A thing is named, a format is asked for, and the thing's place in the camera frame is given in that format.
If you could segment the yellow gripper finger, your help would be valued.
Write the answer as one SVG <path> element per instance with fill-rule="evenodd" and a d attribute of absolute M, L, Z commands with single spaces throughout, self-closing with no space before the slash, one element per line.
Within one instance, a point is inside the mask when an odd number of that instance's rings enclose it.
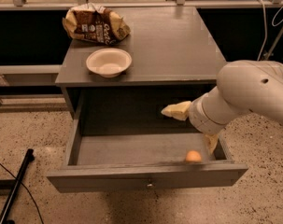
<path fill-rule="evenodd" d="M 212 134 L 212 135 L 206 134 L 205 139 L 206 139 L 206 142 L 207 142 L 207 147 L 208 147 L 209 153 L 212 154 L 217 147 L 219 135 L 218 134 Z"/>
<path fill-rule="evenodd" d="M 168 105 L 161 113 L 168 118 L 177 120 L 186 120 L 189 114 L 191 101 L 185 101 L 178 104 Z"/>

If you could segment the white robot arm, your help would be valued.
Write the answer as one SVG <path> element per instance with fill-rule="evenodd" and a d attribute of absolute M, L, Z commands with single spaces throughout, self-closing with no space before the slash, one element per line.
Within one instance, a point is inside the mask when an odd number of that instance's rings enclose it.
<path fill-rule="evenodd" d="M 219 132 L 231 121 L 256 113 L 283 125 L 283 64 L 274 61 L 235 61 L 217 74 L 217 85 L 194 101 L 168 105 L 162 114 L 188 120 L 204 134 L 214 151 Z"/>

